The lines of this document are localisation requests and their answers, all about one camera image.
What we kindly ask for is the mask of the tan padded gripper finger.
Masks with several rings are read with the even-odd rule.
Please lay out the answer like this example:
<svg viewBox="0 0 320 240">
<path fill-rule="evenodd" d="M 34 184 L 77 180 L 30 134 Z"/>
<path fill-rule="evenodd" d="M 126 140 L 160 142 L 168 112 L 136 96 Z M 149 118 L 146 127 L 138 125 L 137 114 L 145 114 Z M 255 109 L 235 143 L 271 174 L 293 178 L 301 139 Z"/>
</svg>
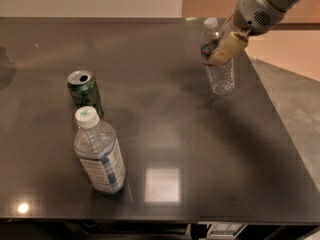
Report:
<svg viewBox="0 0 320 240">
<path fill-rule="evenodd" d="M 211 65 L 221 66 L 238 56 L 248 46 L 248 35 L 245 32 L 231 31 L 218 45 L 209 58 Z"/>
</svg>

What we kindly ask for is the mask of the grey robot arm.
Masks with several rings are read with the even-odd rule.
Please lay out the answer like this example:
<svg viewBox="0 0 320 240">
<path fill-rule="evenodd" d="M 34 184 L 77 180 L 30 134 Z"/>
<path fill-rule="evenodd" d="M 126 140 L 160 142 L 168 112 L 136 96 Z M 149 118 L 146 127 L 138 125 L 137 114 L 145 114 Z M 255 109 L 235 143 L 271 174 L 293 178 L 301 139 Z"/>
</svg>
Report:
<svg viewBox="0 0 320 240">
<path fill-rule="evenodd" d="M 238 0 L 222 26 L 222 40 L 209 58 L 211 65 L 223 65 L 238 56 L 250 36 L 262 35 L 283 20 L 300 0 Z"/>
</svg>

